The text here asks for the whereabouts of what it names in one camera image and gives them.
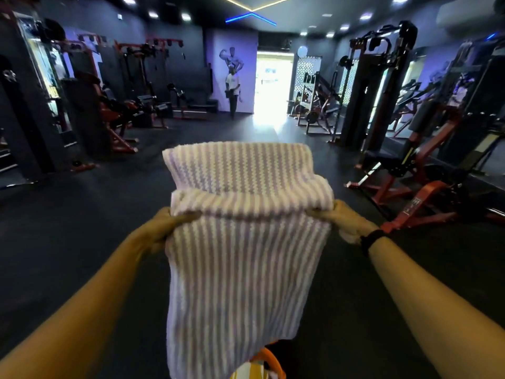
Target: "striped towel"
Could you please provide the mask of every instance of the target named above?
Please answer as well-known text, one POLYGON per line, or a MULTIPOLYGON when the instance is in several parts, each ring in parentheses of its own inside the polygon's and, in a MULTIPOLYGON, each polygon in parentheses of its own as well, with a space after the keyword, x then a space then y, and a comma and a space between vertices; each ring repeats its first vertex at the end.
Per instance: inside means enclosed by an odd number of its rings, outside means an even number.
POLYGON ((173 379, 224 379, 296 335, 333 208, 303 144, 213 142, 163 152, 172 214, 203 216, 167 241, 167 357, 173 379))

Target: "dark pants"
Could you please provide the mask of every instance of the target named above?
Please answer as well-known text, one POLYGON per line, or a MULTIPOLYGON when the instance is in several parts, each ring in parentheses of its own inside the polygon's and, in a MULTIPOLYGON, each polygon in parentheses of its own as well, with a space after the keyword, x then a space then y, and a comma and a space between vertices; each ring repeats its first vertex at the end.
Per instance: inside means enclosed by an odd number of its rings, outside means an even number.
POLYGON ((237 110, 237 98, 238 98, 238 95, 235 95, 235 94, 232 94, 230 96, 230 115, 231 115, 231 118, 235 117, 235 112, 237 110))

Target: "hand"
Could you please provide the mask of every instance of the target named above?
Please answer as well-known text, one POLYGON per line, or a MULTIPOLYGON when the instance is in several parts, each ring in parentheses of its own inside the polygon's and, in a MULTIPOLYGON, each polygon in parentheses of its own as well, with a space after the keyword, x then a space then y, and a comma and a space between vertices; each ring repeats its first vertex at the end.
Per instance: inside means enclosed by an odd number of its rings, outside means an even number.
POLYGON ((142 253, 157 253, 165 247, 165 239, 183 223, 193 222, 201 213, 170 215, 170 208, 164 207, 148 222, 134 230, 127 240, 140 242, 142 253))
POLYGON ((311 217, 332 222, 339 228, 344 241, 358 245, 362 236, 367 236, 379 227, 352 210, 347 203, 340 200, 333 202, 333 210, 307 210, 311 217))

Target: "blue led light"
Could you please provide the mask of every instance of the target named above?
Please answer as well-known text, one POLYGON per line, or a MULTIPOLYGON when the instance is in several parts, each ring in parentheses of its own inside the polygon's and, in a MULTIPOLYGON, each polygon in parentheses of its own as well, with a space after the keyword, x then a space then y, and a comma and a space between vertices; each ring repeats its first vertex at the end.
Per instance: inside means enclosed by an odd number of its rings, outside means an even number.
POLYGON ((269 23, 271 25, 274 25, 275 27, 277 26, 277 24, 275 22, 269 20, 268 18, 264 18, 264 17, 260 16, 259 14, 254 13, 254 12, 249 12, 249 13, 241 14, 241 15, 236 16, 236 17, 228 18, 227 20, 225 20, 225 22, 226 22, 226 24, 229 24, 229 23, 232 23, 234 21, 238 21, 240 19, 251 17, 251 16, 259 18, 260 20, 265 21, 266 23, 269 23))

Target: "yellow led light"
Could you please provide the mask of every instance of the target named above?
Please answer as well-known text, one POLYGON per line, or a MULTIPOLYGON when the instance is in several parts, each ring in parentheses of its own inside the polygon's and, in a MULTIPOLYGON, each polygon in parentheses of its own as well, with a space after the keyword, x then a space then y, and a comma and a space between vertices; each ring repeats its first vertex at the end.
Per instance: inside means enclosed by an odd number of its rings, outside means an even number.
POLYGON ((244 5, 244 4, 241 4, 240 2, 236 1, 236 0, 226 0, 234 5, 237 5, 237 6, 240 6, 241 8, 245 9, 246 11, 248 12, 257 12, 261 9, 265 9, 265 8, 268 8, 269 6, 272 6, 272 5, 276 5, 276 4, 280 4, 281 2, 284 2, 284 1, 287 1, 287 0, 278 0, 278 1, 274 1, 274 2, 271 2, 270 4, 266 4, 266 5, 262 5, 262 6, 259 6, 257 8, 251 8, 250 6, 247 6, 247 5, 244 5))

